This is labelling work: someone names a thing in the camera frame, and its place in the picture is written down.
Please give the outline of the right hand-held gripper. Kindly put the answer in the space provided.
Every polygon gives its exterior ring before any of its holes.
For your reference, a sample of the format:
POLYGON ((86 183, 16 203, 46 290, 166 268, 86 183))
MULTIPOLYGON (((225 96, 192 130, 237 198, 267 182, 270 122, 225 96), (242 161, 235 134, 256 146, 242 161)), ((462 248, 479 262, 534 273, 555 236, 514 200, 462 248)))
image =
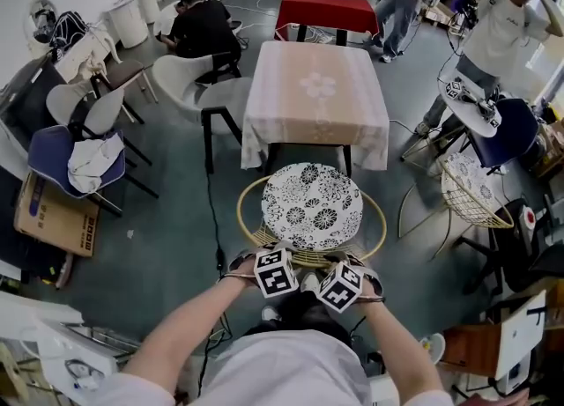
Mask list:
POLYGON ((382 302, 383 288, 372 269, 341 261, 320 283, 317 298, 333 311, 343 313, 352 304, 382 302))

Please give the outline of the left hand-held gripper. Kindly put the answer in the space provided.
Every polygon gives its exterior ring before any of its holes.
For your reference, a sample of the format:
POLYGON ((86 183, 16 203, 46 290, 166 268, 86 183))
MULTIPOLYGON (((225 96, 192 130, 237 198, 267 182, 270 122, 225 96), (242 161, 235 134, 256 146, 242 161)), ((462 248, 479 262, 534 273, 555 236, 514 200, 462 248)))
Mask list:
POLYGON ((299 283, 293 268, 294 252, 286 241, 243 251, 229 263, 227 275, 255 284, 266 299, 295 292, 299 283))

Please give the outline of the person's right forearm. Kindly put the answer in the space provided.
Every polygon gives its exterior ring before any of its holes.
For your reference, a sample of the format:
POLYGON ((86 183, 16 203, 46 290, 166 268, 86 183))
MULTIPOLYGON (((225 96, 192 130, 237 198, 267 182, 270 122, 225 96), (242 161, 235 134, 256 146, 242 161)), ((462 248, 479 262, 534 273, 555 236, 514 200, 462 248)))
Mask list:
POLYGON ((382 302, 361 303, 360 310, 380 344, 383 362, 402 404, 416 395, 443 390, 428 352, 382 302))

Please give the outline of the person's left forearm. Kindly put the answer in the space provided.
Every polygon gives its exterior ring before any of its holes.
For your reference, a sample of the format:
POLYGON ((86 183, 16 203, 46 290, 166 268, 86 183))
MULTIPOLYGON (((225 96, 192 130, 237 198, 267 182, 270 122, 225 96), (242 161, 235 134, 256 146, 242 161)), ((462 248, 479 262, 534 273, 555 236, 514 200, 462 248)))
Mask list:
POLYGON ((193 350, 206 339, 222 314, 249 286, 248 277, 225 276, 179 306, 142 342, 123 371, 172 394, 193 350))

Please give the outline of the black office chair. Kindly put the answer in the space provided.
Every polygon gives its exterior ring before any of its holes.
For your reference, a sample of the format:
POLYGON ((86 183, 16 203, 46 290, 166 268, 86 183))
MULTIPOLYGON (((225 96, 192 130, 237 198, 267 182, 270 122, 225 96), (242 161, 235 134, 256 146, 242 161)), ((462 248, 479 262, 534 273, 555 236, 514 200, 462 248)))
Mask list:
POLYGON ((459 237, 456 245, 466 244, 486 257, 486 264, 479 274, 463 288, 463 294, 474 293, 485 279, 495 276, 493 295, 502 293, 506 284, 512 292, 522 292, 545 277, 564 278, 564 240, 547 242, 548 237, 564 232, 564 221, 554 216, 555 203, 548 195, 543 196, 545 213, 537 220, 531 233, 519 218, 527 205, 522 198, 513 200, 495 212, 499 218, 513 218, 511 229, 490 228, 487 246, 459 237))

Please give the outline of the blue shell chair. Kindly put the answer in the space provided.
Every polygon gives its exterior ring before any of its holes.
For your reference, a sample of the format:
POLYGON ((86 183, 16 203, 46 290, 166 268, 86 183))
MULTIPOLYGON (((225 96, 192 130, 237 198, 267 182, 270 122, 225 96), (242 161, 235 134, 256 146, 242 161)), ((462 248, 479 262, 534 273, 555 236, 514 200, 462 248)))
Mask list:
POLYGON ((538 121, 530 106, 522 99, 506 98, 496 104, 501 124, 493 137, 471 132, 469 139, 487 175, 524 155, 538 133, 538 121))

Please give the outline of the blue cushioned chair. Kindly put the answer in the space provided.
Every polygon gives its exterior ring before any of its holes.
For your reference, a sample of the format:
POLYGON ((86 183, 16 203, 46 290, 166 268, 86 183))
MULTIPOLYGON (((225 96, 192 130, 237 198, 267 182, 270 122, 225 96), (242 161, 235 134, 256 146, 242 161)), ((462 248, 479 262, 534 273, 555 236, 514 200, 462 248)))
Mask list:
POLYGON ((70 129, 56 125, 33 134, 28 167, 38 177, 60 188, 67 196, 86 199, 120 217, 122 209, 109 201, 102 190, 125 179, 149 196, 159 194, 127 172, 125 141, 120 130, 106 137, 77 141, 70 129))

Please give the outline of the person's right white shoe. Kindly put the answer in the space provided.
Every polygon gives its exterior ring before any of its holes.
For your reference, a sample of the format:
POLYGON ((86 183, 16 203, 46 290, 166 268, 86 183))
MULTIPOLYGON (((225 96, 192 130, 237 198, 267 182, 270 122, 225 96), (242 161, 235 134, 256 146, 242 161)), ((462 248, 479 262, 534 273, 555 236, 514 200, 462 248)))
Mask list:
POLYGON ((315 272, 308 272, 304 278, 301 280, 300 291, 312 292, 316 295, 319 292, 320 281, 315 272))

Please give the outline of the person's black trousers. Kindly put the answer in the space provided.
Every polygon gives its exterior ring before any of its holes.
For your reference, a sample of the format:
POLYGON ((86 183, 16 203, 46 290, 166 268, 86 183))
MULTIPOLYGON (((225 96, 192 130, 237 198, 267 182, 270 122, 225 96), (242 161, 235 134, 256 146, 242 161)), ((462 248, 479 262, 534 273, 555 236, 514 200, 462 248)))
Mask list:
POLYGON ((261 319, 245 336, 272 331, 315 330, 352 346, 349 332, 331 317, 327 307, 312 292, 289 294, 273 307, 278 311, 280 320, 261 319))

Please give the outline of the floral round seat cushion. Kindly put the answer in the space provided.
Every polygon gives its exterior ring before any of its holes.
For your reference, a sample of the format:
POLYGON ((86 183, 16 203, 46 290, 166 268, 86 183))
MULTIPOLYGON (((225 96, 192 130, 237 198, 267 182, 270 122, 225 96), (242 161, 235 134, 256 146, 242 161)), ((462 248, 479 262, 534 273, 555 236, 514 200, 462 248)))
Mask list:
POLYGON ((298 249, 329 250, 351 240, 360 228, 360 189, 333 166, 285 166, 265 183, 263 221, 279 239, 298 249))
POLYGON ((468 191, 489 210, 495 208, 497 201, 491 182, 475 156, 455 152, 448 155, 444 165, 446 168, 442 173, 442 193, 468 191))

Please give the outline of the person's white t-shirt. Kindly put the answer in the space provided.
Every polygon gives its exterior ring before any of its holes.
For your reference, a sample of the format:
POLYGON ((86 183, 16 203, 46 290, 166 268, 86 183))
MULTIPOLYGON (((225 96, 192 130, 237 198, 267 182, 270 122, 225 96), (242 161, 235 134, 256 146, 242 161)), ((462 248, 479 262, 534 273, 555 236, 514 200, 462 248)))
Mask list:
POLYGON ((314 330, 244 336, 210 365, 189 406, 372 406, 357 355, 314 330))

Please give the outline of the white panel box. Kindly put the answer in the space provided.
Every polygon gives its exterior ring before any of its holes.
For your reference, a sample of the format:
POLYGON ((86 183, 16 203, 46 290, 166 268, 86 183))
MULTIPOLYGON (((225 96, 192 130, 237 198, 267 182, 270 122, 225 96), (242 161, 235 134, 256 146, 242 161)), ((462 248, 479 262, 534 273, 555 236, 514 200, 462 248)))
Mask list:
POLYGON ((546 290, 529 298, 506 299, 495 305, 500 311, 501 337, 495 375, 501 380, 521 365, 540 343, 545 328, 546 290))

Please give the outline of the crumpled white cloth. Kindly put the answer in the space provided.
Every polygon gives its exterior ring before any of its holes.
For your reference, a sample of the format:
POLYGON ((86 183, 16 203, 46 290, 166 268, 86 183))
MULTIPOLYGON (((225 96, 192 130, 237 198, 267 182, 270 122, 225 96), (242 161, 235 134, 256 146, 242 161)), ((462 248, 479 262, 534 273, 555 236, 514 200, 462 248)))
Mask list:
POLYGON ((80 194, 97 192, 125 173, 124 144, 119 132, 102 139, 74 144, 67 164, 71 186, 80 194))

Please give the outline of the round white side table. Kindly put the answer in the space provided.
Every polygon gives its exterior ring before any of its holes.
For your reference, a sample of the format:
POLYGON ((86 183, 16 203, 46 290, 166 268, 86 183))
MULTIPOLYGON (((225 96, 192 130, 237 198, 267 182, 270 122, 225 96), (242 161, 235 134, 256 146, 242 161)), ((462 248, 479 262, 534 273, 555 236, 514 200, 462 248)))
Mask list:
POLYGON ((436 149, 436 155, 437 157, 439 157, 442 154, 444 154, 447 151, 447 149, 449 149, 450 146, 462 135, 466 135, 470 142, 469 135, 471 132, 474 132, 482 137, 493 137, 496 134, 497 129, 491 127, 482 118, 478 110, 478 104, 465 103, 465 102, 460 102, 458 100, 451 100, 446 95, 445 93, 446 84, 456 77, 459 77, 464 81, 466 87, 478 98, 479 102, 481 100, 488 100, 484 94, 484 91, 480 87, 478 87, 468 77, 462 75, 457 70, 453 71, 453 74, 449 77, 448 80, 442 80, 439 78, 438 83, 439 83, 440 95, 442 99, 446 101, 447 108, 462 123, 462 125, 459 126, 457 129, 450 131, 448 134, 444 136, 445 138, 452 137, 452 139, 450 139, 448 143, 442 148, 436 146, 434 144, 434 140, 432 139, 427 139, 427 143, 425 145, 418 147, 418 144, 422 141, 422 138, 420 138, 411 148, 409 148, 406 152, 402 154, 402 156, 400 157, 400 160, 402 162, 405 162, 413 154, 425 148, 436 149))

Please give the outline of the brown cardboard box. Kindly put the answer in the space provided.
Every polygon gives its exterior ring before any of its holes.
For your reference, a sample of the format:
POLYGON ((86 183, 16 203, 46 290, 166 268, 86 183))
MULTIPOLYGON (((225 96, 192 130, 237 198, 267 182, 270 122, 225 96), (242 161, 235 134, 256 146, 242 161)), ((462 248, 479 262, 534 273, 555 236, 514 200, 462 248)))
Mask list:
POLYGON ((99 212, 95 203, 68 196, 30 172, 19 193, 14 228, 68 253, 91 257, 99 212))

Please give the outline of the red cloth covered table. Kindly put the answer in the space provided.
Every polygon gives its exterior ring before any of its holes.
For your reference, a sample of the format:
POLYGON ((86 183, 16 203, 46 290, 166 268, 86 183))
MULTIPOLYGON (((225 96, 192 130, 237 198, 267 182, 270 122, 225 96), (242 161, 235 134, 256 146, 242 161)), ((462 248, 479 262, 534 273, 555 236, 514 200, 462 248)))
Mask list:
POLYGON ((281 0, 274 39, 287 41, 291 24, 372 36, 379 33, 377 17, 368 0, 281 0))

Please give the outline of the white cylinder bin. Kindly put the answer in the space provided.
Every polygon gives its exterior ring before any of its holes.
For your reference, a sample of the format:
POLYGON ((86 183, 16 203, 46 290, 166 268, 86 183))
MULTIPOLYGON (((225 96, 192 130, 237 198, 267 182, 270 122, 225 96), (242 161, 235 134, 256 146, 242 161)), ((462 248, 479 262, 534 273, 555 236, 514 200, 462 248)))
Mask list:
POLYGON ((124 48, 134 48, 149 36, 138 0, 119 0, 107 14, 124 48))
POLYGON ((142 15, 148 25, 154 24, 160 15, 158 0, 138 0, 142 15))

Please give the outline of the cream ornate table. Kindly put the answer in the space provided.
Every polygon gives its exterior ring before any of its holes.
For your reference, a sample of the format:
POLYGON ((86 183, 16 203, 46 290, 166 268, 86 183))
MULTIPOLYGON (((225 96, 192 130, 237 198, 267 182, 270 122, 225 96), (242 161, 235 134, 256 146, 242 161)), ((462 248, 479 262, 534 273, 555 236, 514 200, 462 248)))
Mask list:
POLYGON ((95 68, 105 70, 105 59, 108 55, 111 55, 116 63, 122 61, 117 54, 111 30, 112 25, 106 20, 89 24, 85 36, 54 64, 67 84, 77 79, 88 79, 95 68))

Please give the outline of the black desk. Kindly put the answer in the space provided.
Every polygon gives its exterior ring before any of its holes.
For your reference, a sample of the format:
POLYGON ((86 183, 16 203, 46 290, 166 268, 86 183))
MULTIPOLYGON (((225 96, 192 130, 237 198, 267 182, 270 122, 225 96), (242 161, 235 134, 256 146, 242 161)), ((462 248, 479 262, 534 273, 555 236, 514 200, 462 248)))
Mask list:
POLYGON ((46 102, 48 94, 58 85, 66 85, 66 81, 48 55, 32 60, 0 92, 0 118, 29 137, 54 125, 46 102))

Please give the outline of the purple bag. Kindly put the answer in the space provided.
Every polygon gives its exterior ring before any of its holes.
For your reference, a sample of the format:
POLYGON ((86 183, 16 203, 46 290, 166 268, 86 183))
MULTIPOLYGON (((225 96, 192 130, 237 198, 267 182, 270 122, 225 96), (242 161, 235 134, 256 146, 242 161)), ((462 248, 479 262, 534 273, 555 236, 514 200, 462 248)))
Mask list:
POLYGON ((454 13, 461 14, 464 17, 463 22, 469 30, 477 24, 477 8, 476 0, 452 0, 450 4, 450 9, 454 13))

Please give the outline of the black striped bag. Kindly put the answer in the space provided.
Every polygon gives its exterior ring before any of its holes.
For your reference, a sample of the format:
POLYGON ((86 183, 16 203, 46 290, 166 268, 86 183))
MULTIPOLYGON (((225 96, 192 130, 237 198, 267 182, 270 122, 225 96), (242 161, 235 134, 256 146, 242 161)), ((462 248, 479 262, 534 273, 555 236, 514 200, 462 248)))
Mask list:
POLYGON ((80 41, 88 32, 89 27, 82 17, 75 11, 66 11, 57 19, 49 46, 67 51, 80 41))

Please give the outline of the round white mirror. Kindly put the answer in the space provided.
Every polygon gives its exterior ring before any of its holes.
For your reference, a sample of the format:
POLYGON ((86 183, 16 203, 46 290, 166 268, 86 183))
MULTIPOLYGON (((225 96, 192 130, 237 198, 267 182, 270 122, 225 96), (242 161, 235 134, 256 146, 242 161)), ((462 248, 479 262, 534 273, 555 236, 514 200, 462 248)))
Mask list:
POLYGON ((54 4, 49 0, 33 0, 29 17, 33 38, 42 44, 49 43, 58 20, 54 4))

